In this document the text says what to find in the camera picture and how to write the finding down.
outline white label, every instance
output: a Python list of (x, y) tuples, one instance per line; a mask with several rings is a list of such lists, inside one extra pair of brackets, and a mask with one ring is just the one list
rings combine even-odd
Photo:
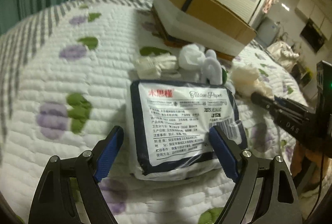
[(138, 89), (152, 166), (213, 151), (208, 132), (214, 125), (241, 143), (226, 89), (152, 83)]

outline black tape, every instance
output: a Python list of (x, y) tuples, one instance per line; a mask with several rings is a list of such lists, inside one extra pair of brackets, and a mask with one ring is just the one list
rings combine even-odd
[(192, 0), (186, 0), (185, 3), (183, 4), (181, 10), (182, 10), (183, 12), (186, 12), (186, 11), (188, 10), (189, 5), (190, 5), (191, 2), (192, 2)]

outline striped fabric border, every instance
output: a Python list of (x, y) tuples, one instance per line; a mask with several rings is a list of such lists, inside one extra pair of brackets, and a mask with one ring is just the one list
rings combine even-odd
[(0, 161), (7, 136), (7, 122), (13, 113), (13, 102), (19, 89), (23, 67), (51, 36), (54, 27), (71, 9), (80, 4), (112, 3), (150, 10), (153, 0), (83, 0), (68, 1), (29, 16), (0, 36)]

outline blue gripper pad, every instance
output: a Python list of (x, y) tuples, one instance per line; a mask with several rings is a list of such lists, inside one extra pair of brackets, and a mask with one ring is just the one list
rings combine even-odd
[(122, 142), (123, 129), (119, 127), (97, 160), (96, 172), (93, 176), (97, 182), (100, 183), (103, 178), (108, 176), (117, 153), (121, 148)]
[(220, 137), (214, 127), (209, 130), (209, 141), (217, 155), (219, 162), (224, 169), (224, 172), (228, 178), (231, 178), (234, 183), (237, 182), (239, 174), (236, 170), (236, 161), (228, 149), (227, 145)]

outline metal screw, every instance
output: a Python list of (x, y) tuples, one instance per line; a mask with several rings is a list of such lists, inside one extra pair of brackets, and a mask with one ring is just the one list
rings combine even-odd
[(282, 158), (281, 156), (276, 156), (276, 160), (277, 160), (278, 162), (283, 162), (283, 158)]
[(90, 150), (86, 150), (86, 151), (83, 152), (83, 156), (86, 157), (86, 158), (91, 156), (91, 155), (92, 155), (92, 152)]
[(251, 157), (251, 152), (248, 151), (248, 150), (244, 150), (244, 151), (242, 152), (242, 154), (243, 154), (245, 157), (247, 157), (247, 158)]
[(58, 156), (51, 156), (49, 161), (50, 162), (56, 162), (58, 160)]

